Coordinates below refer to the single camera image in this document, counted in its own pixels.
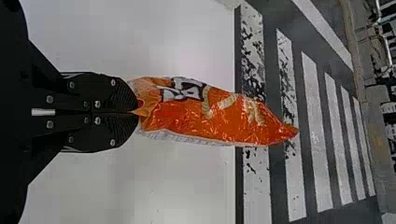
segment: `crumpled bag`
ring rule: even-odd
[[[139,133],[207,145],[258,147],[292,138],[264,103],[185,78],[141,77],[128,81],[139,102]]]

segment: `zebra crossing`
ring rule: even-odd
[[[354,92],[337,74],[321,67],[323,59],[317,61],[296,46],[284,30],[272,25],[263,28],[265,18],[247,2],[235,11],[235,87],[264,102],[280,96],[278,105],[271,103],[270,108],[283,122],[300,128],[300,133],[282,146],[236,149],[241,153],[236,156],[240,164],[236,167],[236,223],[318,220],[326,211],[375,196],[361,106]],[[325,40],[333,35],[326,29],[321,32]],[[265,41],[271,40],[268,35],[275,36],[275,43]],[[340,49],[340,44],[335,41],[329,49]],[[275,63],[265,60],[271,57],[268,49],[276,54],[271,55]],[[337,55],[351,72],[350,55],[343,50]],[[284,158],[271,156],[280,148]],[[274,162],[283,164],[271,166]],[[283,167],[284,174],[272,167]],[[286,197],[278,194],[282,190]]]

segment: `sidewalk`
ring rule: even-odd
[[[358,99],[362,102],[362,114],[366,123],[369,147],[372,151],[372,168],[375,177],[379,209],[383,213],[396,213],[396,175],[392,169],[388,139],[385,134],[385,123],[380,111],[380,104],[389,101],[389,96],[384,86],[365,88],[373,84],[374,69],[371,55],[376,57],[378,63],[386,64],[383,50],[379,41],[368,40],[373,31],[363,30],[355,34],[355,30],[366,25],[370,11],[364,7],[364,0],[341,0],[344,10],[344,23],[348,37],[349,50],[355,66],[355,85]]]

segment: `road marking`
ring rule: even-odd
[[[329,99],[330,122],[332,125],[332,140],[334,143],[334,154],[340,189],[341,203],[352,203],[352,195],[349,186],[349,175],[347,173],[347,160],[341,129],[340,111],[338,108],[337,92],[332,77],[325,74],[327,97]]]
[[[329,25],[329,23],[326,22],[318,9],[314,6],[314,4],[312,4],[310,0],[291,1],[303,12],[315,29],[317,29],[317,31],[335,50],[335,52],[340,56],[349,69],[353,71],[352,58],[349,51],[344,46],[343,42],[341,42],[340,38],[338,38],[338,36],[332,30],[332,27]]]
[[[242,78],[247,83],[242,92],[265,100],[262,14],[247,2],[241,5],[241,40]],[[268,147],[243,150],[245,224],[272,223]]]
[[[344,88],[341,88],[341,93],[343,96],[344,110],[346,114],[347,137],[350,148],[350,157],[352,159],[353,175],[355,176],[356,192],[358,193],[358,199],[363,200],[366,195],[364,193],[363,180],[361,176],[361,161],[359,160],[358,145],[356,142],[349,94]]]
[[[302,53],[306,106],[311,139],[312,162],[315,177],[318,212],[331,209],[329,165],[323,131],[323,118],[320,107],[317,65]]]
[[[359,136],[360,136],[360,140],[361,140],[361,151],[362,151],[362,156],[363,156],[363,161],[364,161],[364,169],[366,171],[366,176],[367,176],[367,186],[369,188],[369,195],[374,196],[375,188],[374,188],[374,182],[373,182],[373,174],[372,174],[371,165],[370,165],[369,151],[368,151],[368,147],[366,144],[366,134],[363,129],[363,120],[361,119],[361,104],[359,104],[359,101],[356,98],[353,98],[353,102],[355,104],[356,120],[358,121],[358,130],[359,130]]]
[[[298,128],[297,97],[291,41],[279,30],[276,30],[276,36],[283,121]],[[299,134],[285,142],[285,150],[288,156],[285,165],[289,221],[292,222],[306,217],[303,163]]]

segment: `road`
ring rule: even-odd
[[[381,223],[338,1],[244,3],[235,59],[235,89],[300,129],[236,150],[236,223]]]

